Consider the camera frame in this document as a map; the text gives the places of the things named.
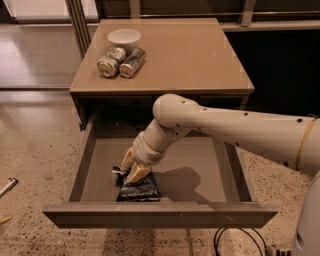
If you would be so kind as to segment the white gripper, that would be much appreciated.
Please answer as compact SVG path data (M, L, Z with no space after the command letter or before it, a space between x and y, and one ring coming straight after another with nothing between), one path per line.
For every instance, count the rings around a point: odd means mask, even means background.
M120 165L121 170L124 172L128 172L131 169L129 175L125 178L125 182L136 183L140 181L152 171L152 167L149 165L158 164L164 156L164 152L152 149L145 142L144 133L140 132L133 141L133 148L128 148Z

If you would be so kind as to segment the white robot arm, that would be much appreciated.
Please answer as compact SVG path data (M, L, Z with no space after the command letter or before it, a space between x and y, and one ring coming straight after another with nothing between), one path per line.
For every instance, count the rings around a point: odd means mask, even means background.
M147 176L168 147L196 130L312 178L299 216L292 256L320 256L320 120L209 108L176 94L160 96L153 120L120 165L126 181Z

